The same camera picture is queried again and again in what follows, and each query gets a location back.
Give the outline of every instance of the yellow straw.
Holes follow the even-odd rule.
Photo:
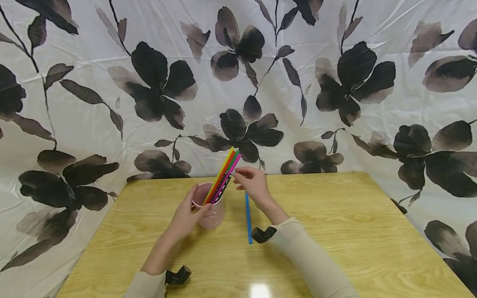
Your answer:
[[[227,161],[228,159],[230,158],[230,156],[232,155],[232,153],[234,153],[234,147],[232,147],[230,149],[230,151],[228,152],[228,155],[227,155],[227,158],[225,159],[223,165],[220,167],[220,170],[217,174],[217,177],[215,178],[215,183],[211,186],[210,190],[209,190],[209,193],[207,194],[206,198],[204,199],[204,202],[202,203],[202,206],[204,206],[206,204],[206,201],[207,201],[207,198],[210,196],[210,193],[212,192],[212,189],[214,188],[214,185],[217,183],[217,180],[220,179],[220,174],[223,172],[224,168],[225,168],[225,165],[227,164]]]

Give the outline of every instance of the white fabric backdrop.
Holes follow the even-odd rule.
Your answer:
[[[477,297],[474,1],[0,5],[2,297],[61,283],[126,180],[215,176],[232,145],[368,172]]]

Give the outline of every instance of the black clamp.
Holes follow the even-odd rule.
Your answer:
[[[182,266],[177,273],[166,271],[166,284],[183,285],[189,278],[192,271],[187,266]]]
[[[275,235],[276,232],[277,232],[277,229],[275,229],[272,226],[269,226],[265,230],[265,232],[260,230],[258,227],[255,227],[252,231],[251,236],[252,236],[253,240],[257,241],[258,243],[265,243],[270,238],[272,238],[273,235]]]

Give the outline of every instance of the pink cup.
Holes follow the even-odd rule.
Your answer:
[[[199,184],[197,187],[196,192],[192,196],[192,204],[194,208],[200,209],[202,208],[202,203],[206,199],[206,196],[212,187],[212,182],[204,182]],[[199,220],[199,226],[205,229],[213,229],[220,225],[222,220],[224,219],[225,209],[223,198],[221,198],[218,202],[215,202],[212,205],[212,209],[205,214],[203,218]]]

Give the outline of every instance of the blue straw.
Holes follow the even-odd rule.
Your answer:
[[[249,195],[247,194],[247,192],[245,192],[245,209],[247,211],[247,230],[249,231],[249,244],[252,244],[252,221],[250,219],[250,204]]]

